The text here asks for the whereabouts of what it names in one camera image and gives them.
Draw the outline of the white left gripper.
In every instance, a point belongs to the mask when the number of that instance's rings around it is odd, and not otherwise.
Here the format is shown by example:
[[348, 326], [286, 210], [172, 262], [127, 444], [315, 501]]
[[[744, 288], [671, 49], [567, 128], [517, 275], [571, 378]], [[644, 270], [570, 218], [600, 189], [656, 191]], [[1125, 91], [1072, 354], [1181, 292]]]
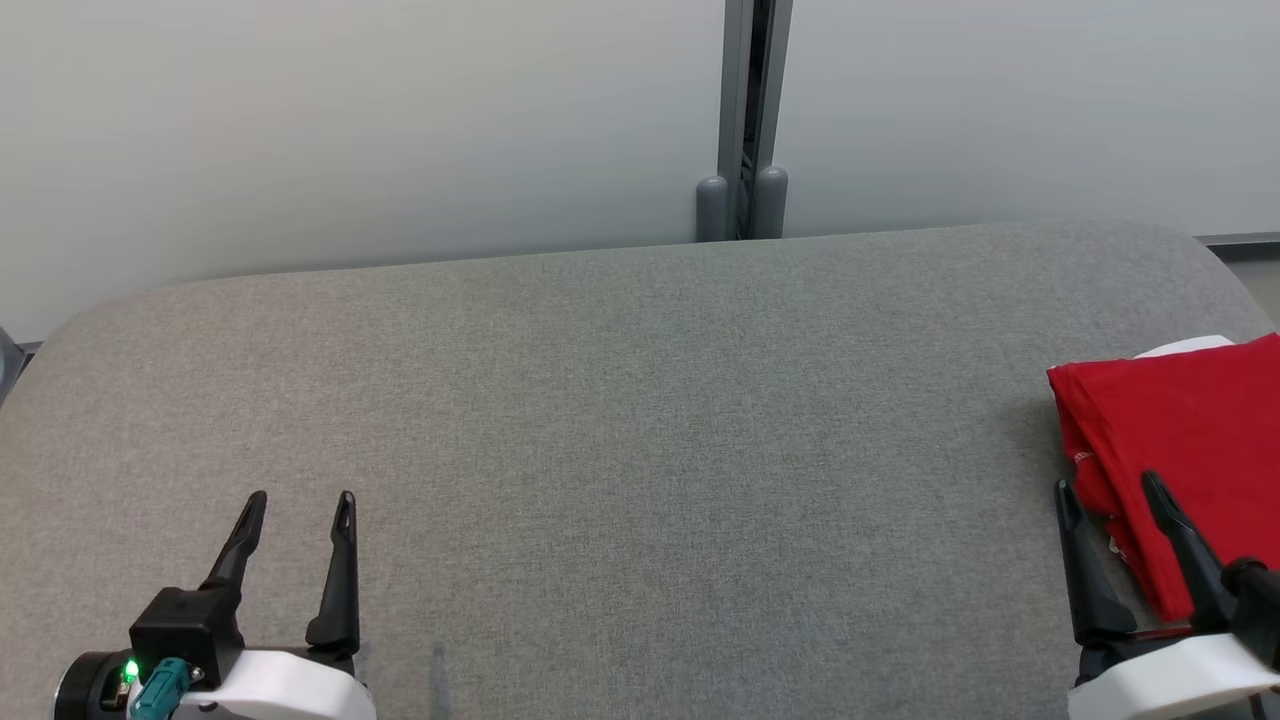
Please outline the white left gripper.
[[[259, 547], [268, 492], [252, 492], [198, 588], [204, 610], [232, 612]], [[356, 498], [340, 492], [332, 520], [332, 553], [321, 603], [305, 642], [312, 652], [358, 652], [358, 536]], [[170, 720], [378, 720], [370, 691], [340, 669], [276, 650], [246, 650], [214, 691], [184, 694]]]

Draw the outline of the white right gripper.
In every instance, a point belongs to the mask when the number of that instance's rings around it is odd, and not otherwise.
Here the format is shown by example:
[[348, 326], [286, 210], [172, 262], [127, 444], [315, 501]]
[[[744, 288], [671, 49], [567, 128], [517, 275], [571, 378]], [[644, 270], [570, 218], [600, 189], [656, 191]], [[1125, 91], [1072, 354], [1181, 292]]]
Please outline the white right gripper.
[[[1181, 570], [1193, 603], [1190, 626], [1226, 632], [1236, 600], [1221, 583], [1222, 562], [1158, 473], [1143, 471], [1140, 486]], [[1280, 720], [1267, 706], [1280, 694], [1280, 632], [1137, 632], [1066, 480], [1056, 486], [1055, 510], [1071, 630], [1082, 647], [1068, 692], [1069, 720]]]

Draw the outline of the red basketball jersey number 23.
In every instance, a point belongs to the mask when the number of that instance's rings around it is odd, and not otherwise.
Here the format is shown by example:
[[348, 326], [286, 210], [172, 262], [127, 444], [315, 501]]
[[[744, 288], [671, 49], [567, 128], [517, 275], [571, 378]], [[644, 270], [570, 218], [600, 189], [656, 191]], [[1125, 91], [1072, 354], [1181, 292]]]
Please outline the red basketball jersey number 23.
[[1075, 492], [1166, 623], [1193, 603], [1142, 488], [1158, 474], [1222, 561], [1280, 569], [1280, 334], [1047, 373]]

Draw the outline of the red shorts with white stripes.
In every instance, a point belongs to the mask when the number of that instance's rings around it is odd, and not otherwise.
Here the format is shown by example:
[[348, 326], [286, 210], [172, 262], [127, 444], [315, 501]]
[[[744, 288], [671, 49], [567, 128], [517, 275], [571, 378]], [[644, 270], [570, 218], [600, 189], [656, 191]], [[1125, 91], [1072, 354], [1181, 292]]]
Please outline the red shorts with white stripes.
[[1235, 345], [1235, 342], [1224, 336], [1207, 334], [1188, 340], [1179, 340], [1167, 345], [1158, 346], [1156, 348], [1151, 348], [1148, 351], [1144, 351], [1143, 354], [1135, 355], [1135, 359], [1162, 357], [1176, 354], [1189, 354], [1201, 350], [1219, 348], [1233, 345]]

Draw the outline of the grey metal post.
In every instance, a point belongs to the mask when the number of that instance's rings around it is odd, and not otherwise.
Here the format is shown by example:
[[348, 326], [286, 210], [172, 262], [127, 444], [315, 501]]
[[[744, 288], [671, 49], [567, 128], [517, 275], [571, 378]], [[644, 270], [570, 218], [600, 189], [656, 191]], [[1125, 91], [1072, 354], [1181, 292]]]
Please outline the grey metal post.
[[788, 173], [774, 161], [794, 0], [724, 0], [717, 170], [695, 190], [698, 243], [785, 233]]

